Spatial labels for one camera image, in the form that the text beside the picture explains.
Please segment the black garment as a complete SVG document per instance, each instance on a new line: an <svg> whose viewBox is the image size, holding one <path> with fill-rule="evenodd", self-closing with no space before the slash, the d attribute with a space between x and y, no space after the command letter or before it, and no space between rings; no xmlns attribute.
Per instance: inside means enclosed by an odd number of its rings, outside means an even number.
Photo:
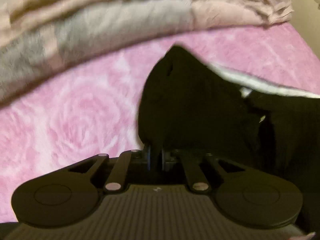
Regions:
<svg viewBox="0 0 320 240"><path fill-rule="evenodd" d="M173 46L146 80L138 135L152 154L216 153L294 183L298 226L319 230L319 100L241 89Z"/></svg>

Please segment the pink rose bed sheet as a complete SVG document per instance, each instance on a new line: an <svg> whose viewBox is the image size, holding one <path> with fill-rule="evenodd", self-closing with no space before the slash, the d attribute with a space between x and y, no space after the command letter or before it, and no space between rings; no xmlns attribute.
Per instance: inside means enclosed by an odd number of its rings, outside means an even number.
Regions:
<svg viewBox="0 0 320 240"><path fill-rule="evenodd" d="M136 113L156 62L179 43L206 63L319 93L319 59L288 23L185 33L80 64L1 109L1 222L23 182L98 153L138 149Z"/></svg>

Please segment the beige grey folded quilt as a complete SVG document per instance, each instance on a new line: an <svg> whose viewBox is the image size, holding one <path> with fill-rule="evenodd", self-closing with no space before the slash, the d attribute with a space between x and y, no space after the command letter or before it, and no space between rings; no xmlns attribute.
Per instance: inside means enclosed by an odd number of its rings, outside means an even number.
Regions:
<svg viewBox="0 0 320 240"><path fill-rule="evenodd" d="M291 0L1 0L1 103L71 65L194 30L271 26Z"/></svg>

